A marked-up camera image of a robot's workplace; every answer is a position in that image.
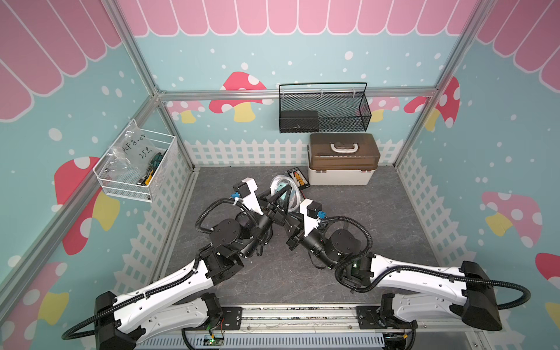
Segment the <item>teal charger cube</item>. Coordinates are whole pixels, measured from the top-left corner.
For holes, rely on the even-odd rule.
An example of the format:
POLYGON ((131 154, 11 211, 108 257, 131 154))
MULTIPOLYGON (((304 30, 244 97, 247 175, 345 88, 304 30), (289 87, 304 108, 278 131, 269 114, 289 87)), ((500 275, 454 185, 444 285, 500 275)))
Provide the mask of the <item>teal charger cube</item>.
POLYGON ((286 184, 280 184, 276 189, 275 196, 277 199, 275 203, 285 212, 290 211, 292 192, 292 187, 286 184))

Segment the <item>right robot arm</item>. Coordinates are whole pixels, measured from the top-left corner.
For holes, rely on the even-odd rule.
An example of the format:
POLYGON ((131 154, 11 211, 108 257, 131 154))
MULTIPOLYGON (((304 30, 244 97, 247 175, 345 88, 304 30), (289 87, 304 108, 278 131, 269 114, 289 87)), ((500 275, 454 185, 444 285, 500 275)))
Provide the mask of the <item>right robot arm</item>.
POLYGON ((471 328, 499 331, 500 312, 527 303, 524 286, 491 280, 480 265, 464 261, 460 267, 404 263, 374 254, 373 236, 349 217, 327 217, 322 205, 306 199, 295 218, 299 229, 290 237, 291 249, 303 246, 335 280, 353 293, 376 287, 407 290, 409 295, 383 295, 376 315, 382 327, 427 318, 457 318, 471 328))

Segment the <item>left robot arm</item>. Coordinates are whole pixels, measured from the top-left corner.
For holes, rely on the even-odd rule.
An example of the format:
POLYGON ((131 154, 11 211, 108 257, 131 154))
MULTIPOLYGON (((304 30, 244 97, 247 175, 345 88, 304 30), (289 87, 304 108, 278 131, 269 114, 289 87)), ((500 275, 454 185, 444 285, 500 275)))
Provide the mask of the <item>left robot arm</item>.
POLYGON ((255 180, 246 178, 234 185, 231 197, 217 199, 200 214, 195 229, 207 234, 210 242, 192 262, 139 290, 99 295, 94 315, 61 338, 92 337, 97 349, 135 349, 169 330, 214 329, 223 311, 209 289, 243 269, 245 258, 262 255, 272 226, 287 223, 300 203, 297 185, 285 176, 275 177, 261 194, 257 189, 255 180))

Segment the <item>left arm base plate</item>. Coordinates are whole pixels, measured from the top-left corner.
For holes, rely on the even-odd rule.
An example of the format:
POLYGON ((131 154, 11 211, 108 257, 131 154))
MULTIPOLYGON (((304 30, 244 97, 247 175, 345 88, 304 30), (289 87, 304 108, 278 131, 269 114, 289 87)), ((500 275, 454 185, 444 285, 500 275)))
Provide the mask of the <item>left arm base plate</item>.
POLYGON ((185 328, 186 331, 240 330, 243 309, 238 306, 222 307, 207 312, 206 319, 198 327, 185 328))

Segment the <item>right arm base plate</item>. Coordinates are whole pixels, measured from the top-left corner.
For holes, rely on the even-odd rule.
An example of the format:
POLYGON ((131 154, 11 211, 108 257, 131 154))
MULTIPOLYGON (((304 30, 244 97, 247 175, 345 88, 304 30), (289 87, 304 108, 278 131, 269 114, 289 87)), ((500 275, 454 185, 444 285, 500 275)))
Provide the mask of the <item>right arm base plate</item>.
POLYGON ((417 322, 398 319, 392 309, 381 306, 357 306, 357 321, 361 330, 415 330, 417 322))

